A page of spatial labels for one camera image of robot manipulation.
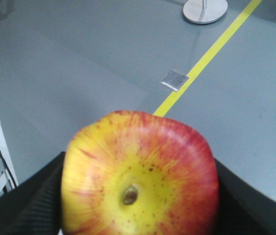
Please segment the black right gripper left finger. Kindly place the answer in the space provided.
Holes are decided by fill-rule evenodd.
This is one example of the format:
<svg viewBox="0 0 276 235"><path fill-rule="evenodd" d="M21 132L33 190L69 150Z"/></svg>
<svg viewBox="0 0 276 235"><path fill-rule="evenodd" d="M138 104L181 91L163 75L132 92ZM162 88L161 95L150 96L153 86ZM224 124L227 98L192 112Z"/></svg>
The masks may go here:
<svg viewBox="0 0 276 235"><path fill-rule="evenodd" d="M0 235L57 235L65 152L0 197Z"/></svg>

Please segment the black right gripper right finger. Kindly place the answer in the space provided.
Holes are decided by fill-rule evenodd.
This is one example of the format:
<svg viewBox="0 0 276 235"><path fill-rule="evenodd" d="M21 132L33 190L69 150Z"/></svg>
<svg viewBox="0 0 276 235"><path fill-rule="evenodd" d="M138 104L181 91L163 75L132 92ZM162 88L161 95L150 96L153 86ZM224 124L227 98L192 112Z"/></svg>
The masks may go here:
<svg viewBox="0 0 276 235"><path fill-rule="evenodd" d="M218 235L276 235L276 191L266 192L216 161L220 183Z"/></svg>

